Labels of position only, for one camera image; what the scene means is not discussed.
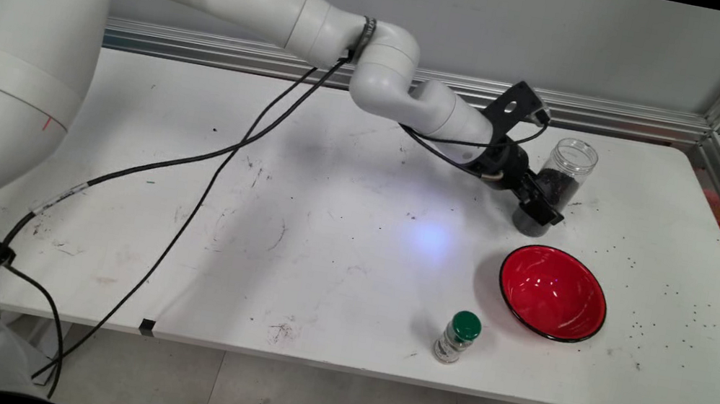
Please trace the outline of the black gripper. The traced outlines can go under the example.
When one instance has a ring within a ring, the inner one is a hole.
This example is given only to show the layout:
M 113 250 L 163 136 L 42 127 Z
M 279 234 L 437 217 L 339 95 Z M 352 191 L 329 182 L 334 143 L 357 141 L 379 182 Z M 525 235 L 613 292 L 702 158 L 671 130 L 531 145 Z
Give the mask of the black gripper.
M 563 200 L 569 194 L 571 177 L 535 174 L 528 164 L 528 153 L 507 137 L 492 138 L 483 149 L 479 177 L 498 191 L 521 196 L 516 214 L 526 216 L 540 227 L 564 220 Z

